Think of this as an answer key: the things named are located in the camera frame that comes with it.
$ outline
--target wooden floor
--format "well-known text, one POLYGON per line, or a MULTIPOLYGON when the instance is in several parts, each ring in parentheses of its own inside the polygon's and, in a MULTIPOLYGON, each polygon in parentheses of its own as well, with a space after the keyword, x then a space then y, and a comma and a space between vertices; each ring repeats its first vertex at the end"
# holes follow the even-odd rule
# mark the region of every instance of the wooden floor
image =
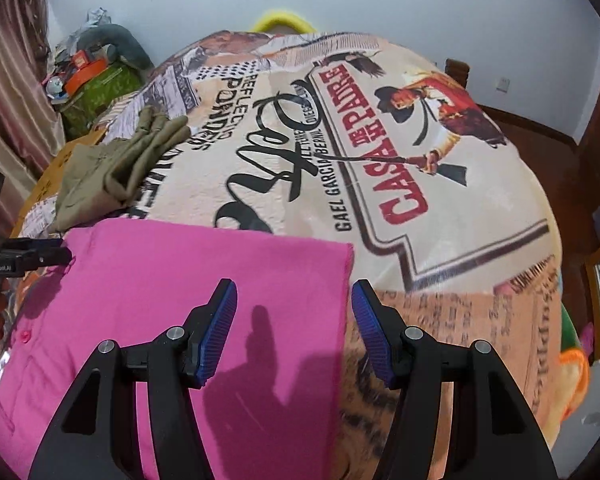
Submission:
POLYGON ((565 143, 518 126, 498 124, 536 174, 554 211, 562 237, 562 302, 580 333, 592 321, 582 264, 599 246, 591 218, 594 205, 587 194, 590 184, 586 172, 565 143))

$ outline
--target blue gripper pad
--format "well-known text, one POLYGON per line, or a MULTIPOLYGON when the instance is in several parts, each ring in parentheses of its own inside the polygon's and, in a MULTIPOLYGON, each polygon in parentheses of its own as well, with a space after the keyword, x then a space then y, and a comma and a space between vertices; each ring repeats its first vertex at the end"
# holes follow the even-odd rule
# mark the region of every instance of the blue gripper pad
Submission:
POLYGON ((200 342, 198 371, 196 379, 200 386, 214 376, 222 355, 224 343, 229 334, 231 323, 234 321, 235 309, 238 303, 238 291, 231 280, 221 280, 214 292, 208 307, 217 307, 205 335, 200 342))
POLYGON ((351 306, 376 377, 387 388, 398 388, 396 370, 403 370, 405 365, 400 333, 406 325, 402 317, 394 308, 380 303, 367 280, 353 284, 351 306))

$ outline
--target curtain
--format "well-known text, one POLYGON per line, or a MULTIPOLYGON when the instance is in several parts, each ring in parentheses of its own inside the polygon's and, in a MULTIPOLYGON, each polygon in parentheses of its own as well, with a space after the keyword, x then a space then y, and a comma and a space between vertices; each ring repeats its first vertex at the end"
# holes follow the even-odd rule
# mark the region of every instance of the curtain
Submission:
POLYGON ((0 0, 0 235, 64 145, 62 121, 40 82, 46 73, 46 0, 0 0))

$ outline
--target pink shirt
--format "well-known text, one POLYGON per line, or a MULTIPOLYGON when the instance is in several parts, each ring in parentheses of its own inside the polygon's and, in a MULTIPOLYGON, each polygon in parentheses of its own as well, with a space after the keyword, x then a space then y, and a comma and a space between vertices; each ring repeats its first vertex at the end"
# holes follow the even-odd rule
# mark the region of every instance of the pink shirt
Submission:
MULTIPOLYGON (((325 479, 352 248, 309 238, 107 219, 66 236, 75 260, 29 293, 0 382, 0 453, 26 478, 62 397, 98 343, 150 341, 205 304, 221 278, 238 307, 216 376, 190 390, 218 479, 325 479)), ((144 473, 157 478, 146 385, 144 473)))

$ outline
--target fabric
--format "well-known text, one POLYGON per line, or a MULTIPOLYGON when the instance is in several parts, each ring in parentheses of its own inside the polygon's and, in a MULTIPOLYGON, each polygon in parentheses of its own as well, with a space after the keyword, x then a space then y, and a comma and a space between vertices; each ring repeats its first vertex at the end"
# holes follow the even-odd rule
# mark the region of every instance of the fabric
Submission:
POLYGON ((46 98, 46 0, 0 0, 0 235, 7 236, 36 179, 64 144, 46 98))
MULTIPOLYGON (((131 138, 146 104, 186 114, 192 135, 164 153, 123 216, 350 242, 352 279, 384 298, 407 295, 403 315, 439 340, 515 348, 507 365, 528 370, 525 399, 546 436, 558 431, 554 215, 515 146, 436 66, 370 34, 224 30, 158 67, 108 115, 102 142, 131 138), (439 294, 512 298, 516 311, 510 326, 482 311, 465 327, 464 317, 441 319, 439 294)), ((352 317, 347 333, 337 444, 346 462, 332 478, 370 480, 395 403, 374 383, 352 317)))
POLYGON ((88 50, 95 45, 109 44, 115 46, 117 55, 133 69, 141 71, 153 67, 138 40, 126 28, 114 23, 103 23, 85 30, 78 39, 76 49, 88 50))
POLYGON ((62 178, 55 227, 65 231, 128 205, 160 157, 189 136, 186 117, 170 121, 147 106, 131 140, 77 145, 62 178))
MULTIPOLYGON (((98 343, 152 340, 205 304, 221 278, 237 285, 237 312, 215 377, 191 391, 215 477, 326 478, 349 245, 129 219, 73 229, 66 244, 75 261, 30 291, 0 382, 0 454, 21 478, 98 343)), ((141 453, 152 480, 146 406, 139 387, 141 453)))
POLYGON ((560 354, 560 368, 556 377, 556 394, 549 412, 549 431, 544 438, 553 447, 558 438, 560 424, 581 405, 589 389, 589 361, 579 348, 560 354))

